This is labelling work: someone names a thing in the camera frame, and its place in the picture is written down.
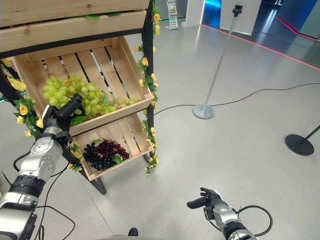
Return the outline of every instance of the foot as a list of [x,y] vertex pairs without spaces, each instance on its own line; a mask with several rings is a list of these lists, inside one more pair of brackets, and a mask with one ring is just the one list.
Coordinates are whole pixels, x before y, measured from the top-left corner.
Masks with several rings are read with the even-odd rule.
[[128,236],[138,236],[138,229],[136,229],[135,227],[131,228]]

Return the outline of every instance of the tiled floor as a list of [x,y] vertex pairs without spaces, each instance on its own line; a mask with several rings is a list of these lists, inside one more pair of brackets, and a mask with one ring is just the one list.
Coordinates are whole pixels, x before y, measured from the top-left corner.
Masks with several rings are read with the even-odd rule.
[[[169,31],[166,24],[154,39],[159,110],[203,103],[226,35],[203,26]],[[138,35],[127,39],[132,47],[140,43]],[[320,83],[320,71],[232,37],[209,103],[237,100],[263,88],[314,82]],[[200,187],[206,187],[219,191],[236,208],[267,208],[273,228],[260,239],[317,239],[320,132],[310,139],[315,153],[307,157],[291,152],[284,138],[290,133],[305,136],[319,124],[319,91],[320,85],[314,85],[261,92],[215,107],[215,116],[208,120],[195,117],[188,106],[161,112],[154,119],[160,163],[149,177],[144,174],[145,160],[139,158],[104,175],[107,194],[101,195],[68,170],[48,203],[75,220],[70,239],[125,234],[135,226],[142,236],[222,240],[202,209],[186,206],[199,196]],[[0,168],[13,180],[12,161],[32,140],[16,125],[13,107],[1,103],[0,110]],[[1,176],[1,190],[7,189]],[[268,226],[268,218],[258,210],[241,213],[240,218],[254,233]],[[47,240],[61,239],[71,228],[50,210],[44,226]]]

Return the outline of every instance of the robotic arm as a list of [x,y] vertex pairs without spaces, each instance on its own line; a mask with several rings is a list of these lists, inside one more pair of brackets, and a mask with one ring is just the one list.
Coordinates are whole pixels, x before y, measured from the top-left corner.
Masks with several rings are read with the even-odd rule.
[[[203,191],[200,193],[202,197],[186,204],[190,209],[197,209],[205,206],[203,208],[205,218],[209,221],[215,220],[226,240],[257,240],[256,236],[249,231],[241,219],[239,219],[236,210],[233,207],[228,206],[217,192],[204,187],[201,187],[200,190]],[[268,229],[263,233],[257,234],[257,236],[262,236],[271,229],[273,220],[270,213],[264,208],[259,206],[254,207],[264,210],[270,217]]]
[[72,141],[69,117],[81,106],[82,97],[72,100],[57,110],[47,106],[44,111],[44,132],[36,138],[29,156],[22,162],[20,172],[9,192],[0,200],[0,239],[28,240],[35,228],[37,215],[33,214],[44,185],[56,169],[57,160]]

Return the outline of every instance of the red grapes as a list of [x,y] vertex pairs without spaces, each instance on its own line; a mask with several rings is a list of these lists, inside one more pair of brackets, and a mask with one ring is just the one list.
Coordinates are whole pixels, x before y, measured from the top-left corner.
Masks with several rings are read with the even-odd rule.
[[113,167],[117,163],[114,161],[115,156],[122,157],[127,160],[130,154],[116,141],[104,139],[98,146],[93,142],[87,144],[84,148],[83,156],[85,160],[91,163],[91,167],[98,171],[106,170]]

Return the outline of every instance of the bunch of grapes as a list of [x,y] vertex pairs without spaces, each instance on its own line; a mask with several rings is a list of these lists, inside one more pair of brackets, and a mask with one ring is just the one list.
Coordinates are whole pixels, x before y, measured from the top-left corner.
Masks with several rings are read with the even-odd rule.
[[[43,97],[49,100],[51,106],[56,106],[58,109],[68,103],[74,94],[80,94],[83,98],[82,106],[88,120],[140,101],[137,97],[132,99],[115,98],[108,101],[108,95],[104,91],[90,82],[83,82],[80,76],[73,74],[63,81],[51,75],[45,82],[46,85],[42,87],[44,90]],[[77,109],[74,113],[81,114],[81,110]]]
[[127,160],[130,157],[130,154],[119,143],[106,139],[97,147],[95,147],[95,142],[91,143],[91,145],[87,144],[84,150],[86,151],[83,154],[85,160],[91,163],[91,167],[98,171],[106,170],[116,165],[115,156],[121,156],[123,160]]

